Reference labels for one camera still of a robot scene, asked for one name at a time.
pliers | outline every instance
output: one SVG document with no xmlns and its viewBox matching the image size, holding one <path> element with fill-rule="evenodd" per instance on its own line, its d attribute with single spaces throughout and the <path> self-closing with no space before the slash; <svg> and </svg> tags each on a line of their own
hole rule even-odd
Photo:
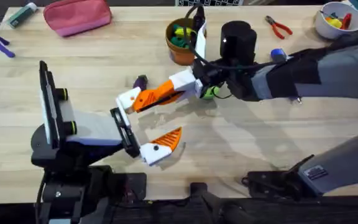
<svg viewBox="0 0 358 224">
<path fill-rule="evenodd" d="M 279 33 L 277 28 L 281 28 L 281 29 L 285 30 L 288 34 L 292 35 L 292 30 L 290 28 L 274 21 L 274 19 L 271 18 L 270 16 L 266 16 L 265 20 L 272 26 L 273 32 L 278 38 L 284 39 L 285 37 L 281 33 Z"/>
</svg>

orange cup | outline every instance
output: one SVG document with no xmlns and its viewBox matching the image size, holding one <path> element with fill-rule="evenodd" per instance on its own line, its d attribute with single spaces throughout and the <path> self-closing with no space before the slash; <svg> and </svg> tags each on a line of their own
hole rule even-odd
<svg viewBox="0 0 358 224">
<path fill-rule="evenodd" d="M 187 27 L 191 27 L 193 23 L 193 19 L 177 19 L 172 21 L 166 31 L 165 31 L 165 40 L 167 41 L 168 48 L 172 54 L 172 60 L 178 65 L 191 65 L 194 61 L 194 54 L 191 53 L 189 49 L 183 47 L 177 47 L 171 43 L 171 38 L 173 34 L 173 25 L 178 24 L 179 26 L 186 25 Z"/>
</svg>

wooden tabletop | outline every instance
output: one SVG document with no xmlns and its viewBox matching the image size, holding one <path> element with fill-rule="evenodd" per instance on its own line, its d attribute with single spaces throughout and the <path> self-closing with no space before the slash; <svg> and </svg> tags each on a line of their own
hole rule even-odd
<svg viewBox="0 0 358 224">
<path fill-rule="evenodd" d="M 221 26 L 244 20 L 257 32 L 256 61 L 272 49 L 287 53 L 325 43 L 313 29 L 319 6 L 207 7 L 206 58 L 217 59 Z M 10 8 L 5 20 L 18 8 Z M 57 86 L 68 88 L 76 110 L 109 116 L 118 94 L 146 74 L 150 87 L 183 70 L 168 56 L 165 28 L 187 7 L 112 7 L 113 22 L 61 38 L 44 21 L 42 10 L 22 27 L 0 26 L 16 58 L 0 53 L 0 202 L 34 202 L 42 170 L 30 161 L 30 139 L 42 124 L 39 60 L 48 63 Z M 264 16 L 293 30 L 285 40 L 274 36 Z M 133 130 L 145 143 L 183 126 L 180 145 L 160 166 L 148 167 L 124 151 L 98 164 L 117 172 L 145 172 L 147 198 L 184 198 L 191 182 L 206 182 L 220 197 L 247 197 L 238 184 L 250 170 L 287 169 L 310 154 L 327 151 L 358 135 L 358 100 L 304 98 L 245 102 L 234 97 L 195 98 L 132 114 Z M 358 194 L 358 185 L 334 194 Z"/>
</svg>

bowl with colorful objects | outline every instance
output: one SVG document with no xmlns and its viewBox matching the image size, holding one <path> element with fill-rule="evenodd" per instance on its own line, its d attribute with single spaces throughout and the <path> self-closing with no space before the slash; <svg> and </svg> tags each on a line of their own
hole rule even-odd
<svg viewBox="0 0 358 224">
<path fill-rule="evenodd" d="M 337 39 L 358 31 L 358 10 L 342 2 L 329 2 L 317 12 L 314 25 L 322 37 Z"/>
</svg>

pink zipper bag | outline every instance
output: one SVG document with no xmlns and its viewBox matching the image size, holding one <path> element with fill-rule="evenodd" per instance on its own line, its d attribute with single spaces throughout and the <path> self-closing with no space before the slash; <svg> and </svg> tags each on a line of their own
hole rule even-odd
<svg viewBox="0 0 358 224">
<path fill-rule="evenodd" d="M 65 37 L 109 24 L 112 15 L 104 0 L 62 0 L 45 7 L 44 18 Z"/>
</svg>

